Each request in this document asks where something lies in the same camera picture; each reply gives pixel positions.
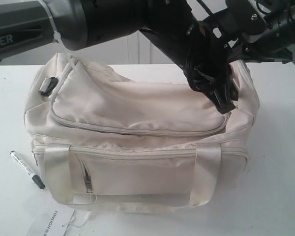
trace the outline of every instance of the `cream duffel bag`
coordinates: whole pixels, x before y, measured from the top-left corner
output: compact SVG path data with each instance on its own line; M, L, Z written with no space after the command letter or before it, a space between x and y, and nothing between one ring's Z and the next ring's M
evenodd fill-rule
M25 111L41 177L58 203L173 211L206 204L216 186L242 174L259 109L242 61L231 65L236 109L221 115L187 84L137 83L67 58L57 54L38 72Z

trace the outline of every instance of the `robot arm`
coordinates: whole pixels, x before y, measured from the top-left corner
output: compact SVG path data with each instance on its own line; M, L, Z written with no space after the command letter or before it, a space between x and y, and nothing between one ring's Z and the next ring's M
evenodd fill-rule
M222 114L234 109L232 100L237 99L229 62L291 60L284 50L292 40L277 36L286 25L278 22L284 12L265 21L248 0L226 0L227 9L202 22L186 0L43 1L66 48L79 50L140 30L184 71L190 87L204 93ZM220 38L214 28L220 29ZM39 1L0 5L0 60L53 40L53 27ZM237 40L233 48L231 40Z

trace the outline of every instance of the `black marker cap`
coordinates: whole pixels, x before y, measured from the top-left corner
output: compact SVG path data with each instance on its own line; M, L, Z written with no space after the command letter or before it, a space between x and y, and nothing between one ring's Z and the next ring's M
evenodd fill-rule
M38 175L34 175L33 178L31 178L34 183L37 184L37 186L40 188L40 189L44 189L45 188L45 185L43 183L43 181L41 181L40 177Z

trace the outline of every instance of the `white table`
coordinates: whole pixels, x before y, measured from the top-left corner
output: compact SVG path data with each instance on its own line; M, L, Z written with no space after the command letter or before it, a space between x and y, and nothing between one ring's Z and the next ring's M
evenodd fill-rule
M23 236L33 221L24 208L41 190L10 157L34 167L23 126L23 106L39 66L0 67L0 236ZM135 79L183 82L174 65L115 65ZM170 216L103 214L70 236L295 236L295 67L250 64L261 109L249 138L249 170L237 189L217 193L201 208Z

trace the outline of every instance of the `screw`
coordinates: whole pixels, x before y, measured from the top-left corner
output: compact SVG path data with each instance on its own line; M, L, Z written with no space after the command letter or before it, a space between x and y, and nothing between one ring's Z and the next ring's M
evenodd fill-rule
M251 20L255 21L257 18L258 18L258 15L257 14L252 14Z
M193 28L194 28L194 26L193 25L191 25L190 27L189 27L189 29L188 29L188 31L187 31L187 35L190 35L190 33L191 33L191 31L193 30Z

